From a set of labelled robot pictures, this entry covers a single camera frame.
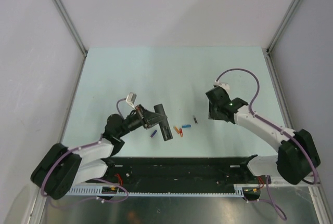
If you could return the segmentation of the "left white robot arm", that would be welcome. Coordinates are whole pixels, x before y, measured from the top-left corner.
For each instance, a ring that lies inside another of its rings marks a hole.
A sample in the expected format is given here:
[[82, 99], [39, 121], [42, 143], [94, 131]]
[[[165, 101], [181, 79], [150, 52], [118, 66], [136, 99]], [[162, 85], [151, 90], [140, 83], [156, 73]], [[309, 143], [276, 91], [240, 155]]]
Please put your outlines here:
[[30, 180], [40, 188], [42, 196], [54, 200], [65, 196], [72, 186], [92, 179], [110, 182], [115, 170], [104, 160], [120, 152], [125, 144], [122, 137], [140, 127], [164, 126], [167, 121], [162, 104], [155, 105], [153, 111], [139, 104], [126, 118], [112, 114], [97, 141], [72, 149], [61, 143], [54, 144], [34, 169]]

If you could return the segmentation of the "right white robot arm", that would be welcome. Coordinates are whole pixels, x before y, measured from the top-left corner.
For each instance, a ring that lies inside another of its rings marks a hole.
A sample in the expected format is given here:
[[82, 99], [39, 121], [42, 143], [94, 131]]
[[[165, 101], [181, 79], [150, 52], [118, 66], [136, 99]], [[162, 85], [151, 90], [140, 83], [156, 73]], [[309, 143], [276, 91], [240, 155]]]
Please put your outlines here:
[[249, 157], [246, 166], [240, 170], [244, 182], [252, 183], [258, 176], [277, 176], [297, 185], [309, 174], [313, 174], [315, 182], [318, 181], [316, 169], [321, 161], [312, 135], [307, 130], [283, 128], [265, 120], [251, 111], [246, 101], [230, 99], [222, 86], [214, 86], [206, 92], [206, 96], [209, 101], [209, 119], [241, 126], [276, 151], [276, 155], [272, 156]]

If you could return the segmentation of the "black remote control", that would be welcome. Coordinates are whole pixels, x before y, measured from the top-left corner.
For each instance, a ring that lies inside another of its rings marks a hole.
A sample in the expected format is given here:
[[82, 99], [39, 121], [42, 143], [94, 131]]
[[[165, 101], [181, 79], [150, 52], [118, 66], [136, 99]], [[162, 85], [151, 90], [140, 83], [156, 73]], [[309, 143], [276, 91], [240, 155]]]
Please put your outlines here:
[[157, 104], [154, 106], [154, 111], [158, 114], [164, 116], [164, 120], [159, 123], [159, 127], [163, 136], [164, 141], [169, 141], [173, 139], [172, 132], [170, 129], [170, 125], [168, 122], [168, 117], [166, 116], [163, 104]]

